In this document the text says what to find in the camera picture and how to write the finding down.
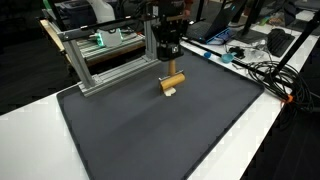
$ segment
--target white table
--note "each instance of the white table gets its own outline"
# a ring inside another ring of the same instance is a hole
[[[254,29],[268,33],[271,27]],[[310,36],[289,64],[300,70],[316,41],[317,37]],[[183,45],[196,53],[204,53],[194,46]],[[207,47],[218,51],[214,46]],[[212,56],[211,60],[246,75],[245,70],[236,70],[231,63],[223,64],[218,57]],[[0,179],[89,179],[56,95],[0,116]],[[240,179],[280,110],[280,101],[268,92],[263,93],[215,146],[190,179]]]

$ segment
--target wires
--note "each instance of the wires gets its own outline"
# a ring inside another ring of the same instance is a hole
[[[274,61],[250,63],[248,65],[255,71],[248,71],[248,73],[255,81],[263,84],[272,94],[280,98],[283,104],[292,109],[312,112],[312,96],[299,72],[292,66],[286,65],[280,72],[277,72],[276,77],[272,77],[271,74],[278,64],[279,62]],[[264,71],[265,76],[258,75],[257,70]],[[288,88],[292,90],[291,94],[287,92]]]

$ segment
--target keyboard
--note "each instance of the keyboard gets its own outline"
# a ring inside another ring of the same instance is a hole
[[[267,47],[272,55],[281,57],[293,40],[294,36],[286,34],[282,29],[273,29],[268,34]]]
[[[211,27],[210,23],[197,22],[188,28],[186,36],[191,39],[203,38]]]

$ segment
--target black mat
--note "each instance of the black mat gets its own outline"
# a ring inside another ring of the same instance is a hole
[[[170,98],[158,89],[166,63],[89,98],[77,87],[58,95],[91,179],[188,177],[264,90],[190,52],[177,67],[186,81]]]

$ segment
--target wooden cylinder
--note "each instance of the wooden cylinder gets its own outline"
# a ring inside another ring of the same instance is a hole
[[[185,76],[182,73],[176,74],[166,80],[163,80],[162,82],[160,82],[161,88],[163,91],[174,87],[177,84],[182,83],[183,81],[185,81]]]
[[[169,76],[174,76],[176,74],[176,61],[169,61]]]

